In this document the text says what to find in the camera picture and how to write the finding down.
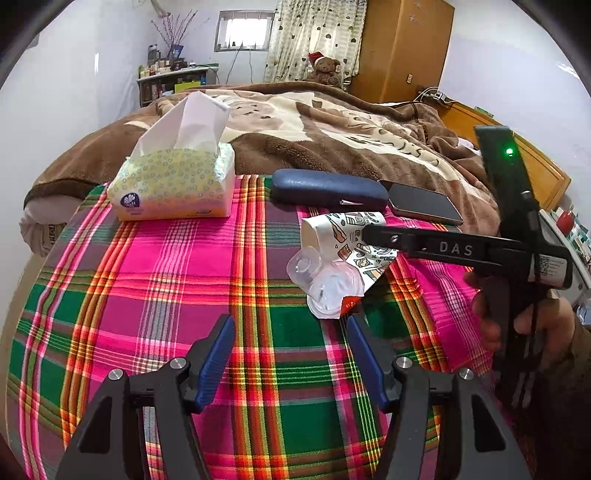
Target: crumpled paper cup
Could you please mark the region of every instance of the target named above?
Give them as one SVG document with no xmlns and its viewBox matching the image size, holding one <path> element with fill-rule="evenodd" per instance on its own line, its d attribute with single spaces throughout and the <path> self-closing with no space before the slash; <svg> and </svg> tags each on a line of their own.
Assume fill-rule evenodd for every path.
<svg viewBox="0 0 591 480">
<path fill-rule="evenodd" d="M 398 255 L 398 250 L 373 247 L 361 239 L 363 227 L 372 224 L 386 225 L 386 220 L 379 212 L 328 213 L 304 218 L 300 226 L 301 247 L 313 247 L 323 262 L 344 261 L 355 267 L 361 274 L 365 293 Z M 361 298 L 345 297 L 339 315 L 347 313 Z"/>
</svg>

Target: santa hat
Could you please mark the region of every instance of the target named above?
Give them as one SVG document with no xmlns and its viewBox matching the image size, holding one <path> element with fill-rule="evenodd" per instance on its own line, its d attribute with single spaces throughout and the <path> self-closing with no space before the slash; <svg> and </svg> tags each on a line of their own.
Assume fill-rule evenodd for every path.
<svg viewBox="0 0 591 480">
<path fill-rule="evenodd" d="M 308 58 L 310 59 L 312 66 L 315 67 L 318 60 L 325 59 L 326 57 L 322 55 L 321 52 L 315 51 L 314 53 L 308 53 Z"/>
</svg>

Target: red cup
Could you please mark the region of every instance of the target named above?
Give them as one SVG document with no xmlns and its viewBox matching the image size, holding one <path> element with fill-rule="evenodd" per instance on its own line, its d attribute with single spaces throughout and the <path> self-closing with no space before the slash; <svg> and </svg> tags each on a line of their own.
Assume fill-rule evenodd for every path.
<svg viewBox="0 0 591 480">
<path fill-rule="evenodd" d="M 560 217 L 556 221 L 556 226 L 564 236 L 568 235 L 574 227 L 573 212 L 563 212 L 562 215 L 560 215 Z"/>
</svg>

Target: teddy bear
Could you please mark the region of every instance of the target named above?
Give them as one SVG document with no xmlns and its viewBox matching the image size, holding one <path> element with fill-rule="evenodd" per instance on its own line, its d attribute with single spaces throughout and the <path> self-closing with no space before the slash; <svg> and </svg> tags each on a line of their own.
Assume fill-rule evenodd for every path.
<svg viewBox="0 0 591 480">
<path fill-rule="evenodd" d="M 325 57 L 319 51 L 308 55 L 314 71 L 308 75 L 309 82 L 330 85 L 331 87 L 341 87 L 340 62 L 335 59 Z"/>
</svg>

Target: tissue box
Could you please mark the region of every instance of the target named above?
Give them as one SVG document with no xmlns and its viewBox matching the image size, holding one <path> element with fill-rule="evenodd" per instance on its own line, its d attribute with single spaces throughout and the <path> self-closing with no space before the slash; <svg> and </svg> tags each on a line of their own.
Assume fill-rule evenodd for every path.
<svg viewBox="0 0 591 480">
<path fill-rule="evenodd" d="M 195 92 L 141 136 L 107 189 L 120 220 L 230 215 L 234 150 L 219 142 L 229 109 Z"/>
<path fill-rule="evenodd" d="M 120 220 L 228 217 L 234 193 L 234 150 L 174 148 L 128 158 L 107 195 Z"/>
</svg>

